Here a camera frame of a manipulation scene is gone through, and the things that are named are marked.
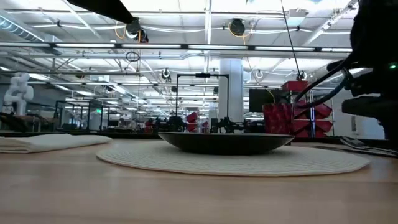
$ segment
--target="wooden table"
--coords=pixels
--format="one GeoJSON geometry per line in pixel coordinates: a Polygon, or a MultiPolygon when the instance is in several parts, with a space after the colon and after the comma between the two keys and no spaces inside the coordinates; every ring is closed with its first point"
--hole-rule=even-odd
{"type": "Polygon", "coordinates": [[[139,140],[0,154],[0,223],[398,223],[398,160],[312,177],[220,177],[139,170],[95,153],[139,140]]]}

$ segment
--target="ceiling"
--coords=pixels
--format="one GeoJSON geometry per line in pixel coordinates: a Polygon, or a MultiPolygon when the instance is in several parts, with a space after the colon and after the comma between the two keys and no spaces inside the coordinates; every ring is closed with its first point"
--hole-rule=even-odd
{"type": "MultiPolygon", "coordinates": [[[[138,14],[140,24],[146,27],[150,44],[216,44],[216,45],[243,45],[243,39],[234,37],[228,30],[228,24],[234,17],[242,18],[246,26],[246,45],[266,46],[290,46],[289,35],[283,18],[267,17],[269,13],[281,13],[281,0],[254,0],[247,3],[246,0],[212,0],[211,17],[205,14],[206,0],[145,0],[128,1],[122,0],[123,4],[132,12],[138,14]],[[235,15],[226,15],[221,12],[232,12],[235,15]],[[208,32],[205,31],[206,18],[211,20],[211,38],[206,39],[208,32]]],[[[296,12],[307,11],[306,17],[300,23],[300,31],[297,26],[290,26],[289,30],[294,46],[307,47],[350,47],[349,32],[353,25],[353,17],[356,9],[342,11],[348,4],[355,1],[350,0],[283,0],[286,11],[296,12]],[[332,20],[330,26],[323,34],[313,40],[314,33],[325,27],[327,21],[332,20]]],[[[63,0],[2,0],[0,16],[12,19],[21,27],[26,27],[30,32],[41,37],[55,36],[62,42],[101,42],[101,43],[134,43],[134,40],[124,36],[123,39],[116,35],[123,36],[123,24],[120,29],[114,29],[116,21],[88,12],[82,8],[71,6],[80,16],[71,13],[70,7],[63,0]]],[[[26,42],[26,40],[10,33],[7,30],[0,30],[0,42],[26,42]]],[[[10,70],[21,70],[29,68],[39,73],[48,71],[41,65],[58,68],[58,73],[76,71],[84,72],[123,72],[126,75],[111,75],[109,82],[137,83],[138,76],[131,75],[140,72],[143,77],[141,82],[162,83],[161,73],[165,68],[171,71],[172,82],[175,81],[175,74],[182,72],[203,72],[206,69],[206,55],[204,50],[136,50],[142,55],[140,62],[130,63],[124,59],[126,52],[123,49],[57,49],[61,55],[55,57],[53,54],[37,51],[34,48],[0,48],[0,65],[10,70]],[[21,59],[15,54],[23,55],[21,59]]],[[[218,62],[221,58],[241,58],[245,72],[248,73],[245,85],[281,85],[288,80],[295,80],[297,66],[291,52],[283,54],[272,54],[269,52],[236,52],[224,50],[212,50],[209,58],[208,71],[217,73],[218,62]],[[263,77],[256,81],[253,77],[256,72],[262,72],[263,77]]],[[[310,73],[318,68],[327,65],[337,59],[342,59],[346,54],[307,54],[297,52],[298,67],[302,71],[310,73]]],[[[72,75],[47,76],[49,80],[63,80],[68,82],[90,82],[91,76],[86,76],[85,81],[79,80],[72,75]]],[[[217,84],[216,78],[195,79],[182,77],[182,83],[207,83],[217,84]]],[[[73,90],[80,90],[78,86],[66,86],[73,90]]],[[[85,87],[85,91],[93,92],[93,86],[85,87]]],[[[146,86],[124,86],[124,90],[138,98],[153,96],[164,101],[162,94],[170,94],[170,88],[158,87],[156,90],[146,86]]],[[[96,94],[103,97],[119,97],[116,93],[107,93],[98,87],[96,94]]],[[[180,91],[182,95],[213,94],[213,88],[191,87],[180,91]]],[[[146,105],[154,104],[154,100],[146,99],[146,105]]]]}

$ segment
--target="white pillar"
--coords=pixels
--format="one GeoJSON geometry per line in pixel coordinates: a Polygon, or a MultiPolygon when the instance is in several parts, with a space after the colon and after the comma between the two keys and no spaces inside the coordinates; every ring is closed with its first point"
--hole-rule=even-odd
{"type": "MultiPolygon", "coordinates": [[[[241,59],[220,59],[220,75],[229,75],[229,118],[234,122],[243,122],[243,65],[241,59]]],[[[227,78],[218,80],[219,118],[227,116],[227,78]]]]}

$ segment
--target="ductwork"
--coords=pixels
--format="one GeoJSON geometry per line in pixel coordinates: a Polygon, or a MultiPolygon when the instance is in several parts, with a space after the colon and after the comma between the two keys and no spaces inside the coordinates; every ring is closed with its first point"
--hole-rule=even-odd
{"type": "MultiPolygon", "coordinates": [[[[18,37],[27,40],[29,42],[45,42],[45,39],[54,39],[56,37],[52,36],[52,38],[42,38],[39,35],[34,34],[33,32],[28,31],[27,29],[23,28],[23,26],[20,26],[15,19],[13,18],[8,18],[9,16],[6,16],[7,13],[4,10],[0,10],[0,28],[3,30],[6,30],[12,34],[17,35],[18,37]]],[[[48,53],[48,54],[54,54],[54,55],[61,55],[62,53],[59,52],[58,50],[53,49],[52,47],[41,47],[39,48],[41,51],[48,53]]]]}

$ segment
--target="workbench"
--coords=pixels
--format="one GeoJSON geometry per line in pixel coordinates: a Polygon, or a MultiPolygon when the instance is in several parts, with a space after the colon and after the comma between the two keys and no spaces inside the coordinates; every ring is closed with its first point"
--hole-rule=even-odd
{"type": "MultiPolygon", "coordinates": [[[[367,156],[357,172],[222,177],[122,167],[95,154],[110,144],[0,154],[0,223],[397,223],[398,159],[367,156]]],[[[311,146],[316,143],[294,143],[311,146]]]]}

